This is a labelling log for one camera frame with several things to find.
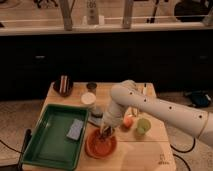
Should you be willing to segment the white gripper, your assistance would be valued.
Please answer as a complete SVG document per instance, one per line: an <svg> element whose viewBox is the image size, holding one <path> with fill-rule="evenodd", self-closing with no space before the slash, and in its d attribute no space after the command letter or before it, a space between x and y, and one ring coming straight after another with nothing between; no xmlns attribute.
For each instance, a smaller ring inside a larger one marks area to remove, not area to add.
<svg viewBox="0 0 213 171"><path fill-rule="evenodd" d="M100 133L103 134L106 126L109 126L109 136L114 135L115 128L123 123L124 113L122 111L106 110L102 117L102 124L100 126Z"/></svg>

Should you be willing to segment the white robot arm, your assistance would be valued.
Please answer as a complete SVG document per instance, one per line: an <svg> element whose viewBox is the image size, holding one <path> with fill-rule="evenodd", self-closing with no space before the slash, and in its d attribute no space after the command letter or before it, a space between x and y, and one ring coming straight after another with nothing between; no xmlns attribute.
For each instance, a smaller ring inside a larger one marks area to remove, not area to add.
<svg viewBox="0 0 213 171"><path fill-rule="evenodd" d="M134 107L213 148L213 113L144 95L132 80L114 84L109 94L110 102L102 118L104 125L120 126L127 109Z"/></svg>

